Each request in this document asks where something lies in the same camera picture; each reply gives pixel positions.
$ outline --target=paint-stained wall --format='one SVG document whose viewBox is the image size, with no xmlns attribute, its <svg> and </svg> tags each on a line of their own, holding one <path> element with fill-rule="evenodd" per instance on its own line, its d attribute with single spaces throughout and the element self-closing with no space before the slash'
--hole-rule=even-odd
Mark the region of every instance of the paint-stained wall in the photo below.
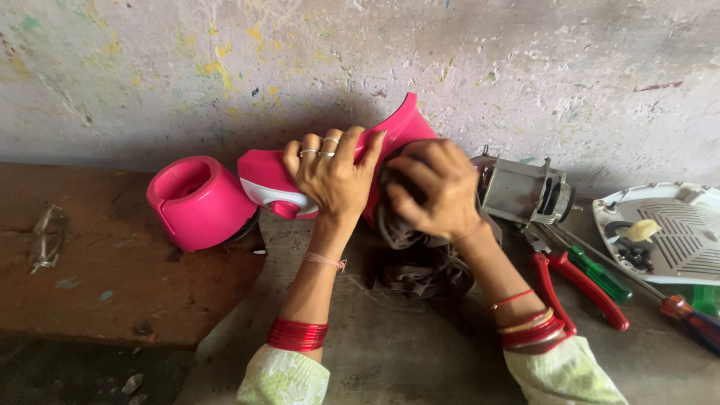
<svg viewBox="0 0 720 405">
<path fill-rule="evenodd" d="M 232 166 L 406 92 L 469 154 L 581 190 L 720 185 L 714 0 L 6 0 L 0 159 Z"/>
</svg>

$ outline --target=hand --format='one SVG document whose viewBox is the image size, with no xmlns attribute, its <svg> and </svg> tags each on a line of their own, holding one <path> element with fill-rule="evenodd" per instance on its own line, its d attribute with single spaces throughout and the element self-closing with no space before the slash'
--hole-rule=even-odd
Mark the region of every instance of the hand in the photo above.
<svg viewBox="0 0 720 405">
<path fill-rule="evenodd" d="M 421 207 L 399 184 L 387 187 L 393 208 L 415 229 L 455 241 L 484 224 L 475 206 L 480 175 L 450 140 L 410 143 L 387 165 L 400 170 L 428 196 Z"/>
<path fill-rule="evenodd" d="M 309 133 L 302 143 L 288 143 L 282 157 L 298 188 L 318 204 L 318 217 L 329 218 L 337 225 L 354 227 L 367 204 L 385 131 L 375 134 L 362 161 L 355 165 L 355 149 L 363 131 L 363 127 L 352 127 L 346 132 L 329 130 L 326 137 L 338 139 L 339 144 Z M 303 149 L 335 152 L 335 156 L 306 152 L 300 158 Z"/>
</svg>

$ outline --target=red-handled pliers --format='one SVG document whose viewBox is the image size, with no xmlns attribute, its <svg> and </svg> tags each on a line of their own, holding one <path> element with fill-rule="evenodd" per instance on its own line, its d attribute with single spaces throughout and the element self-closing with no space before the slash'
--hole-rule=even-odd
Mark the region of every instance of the red-handled pliers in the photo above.
<svg viewBox="0 0 720 405">
<path fill-rule="evenodd" d="M 619 331 L 624 331 L 630 327 L 630 322 L 625 318 L 613 300 L 605 294 L 605 291 L 598 287 L 585 273 L 581 272 L 580 269 L 568 260 L 567 252 L 563 252 L 562 254 L 551 252 L 545 242 L 535 233 L 529 229 L 525 229 L 523 233 L 530 245 L 532 245 L 533 250 L 535 250 L 535 253 L 531 254 L 528 258 L 528 265 L 532 267 L 537 276 L 537 288 L 535 290 L 540 295 L 540 298 L 550 305 L 553 311 L 565 321 L 566 334 L 576 334 L 577 328 L 557 300 L 555 289 L 550 282 L 548 264 L 553 270 L 564 275 L 590 297 L 595 305 L 603 312 L 610 326 Z"/>
</svg>

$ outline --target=pink knob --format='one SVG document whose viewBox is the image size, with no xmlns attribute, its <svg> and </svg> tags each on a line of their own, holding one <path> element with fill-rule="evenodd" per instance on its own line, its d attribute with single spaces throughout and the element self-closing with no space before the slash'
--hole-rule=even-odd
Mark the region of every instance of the pink knob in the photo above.
<svg viewBox="0 0 720 405">
<path fill-rule="evenodd" d="M 300 207 L 287 201 L 273 201 L 270 203 L 270 210 L 285 219 L 295 219 Z"/>
</svg>

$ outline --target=sleeve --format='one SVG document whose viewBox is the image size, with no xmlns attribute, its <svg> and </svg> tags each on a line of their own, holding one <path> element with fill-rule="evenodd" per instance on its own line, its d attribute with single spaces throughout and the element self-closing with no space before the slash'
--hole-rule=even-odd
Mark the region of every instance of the sleeve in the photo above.
<svg viewBox="0 0 720 405">
<path fill-rule="evenodd" d="M 573 336 L 542 355 L 505 352 L 505 361 L 531 405 L 627 404 L 584 337 Z"/>
<path fill-rule="evenodd" d="M 265 344 L 248 363 L 238 404 L 320 405 L 330 372 L 320 363 Z"/>
</svg>

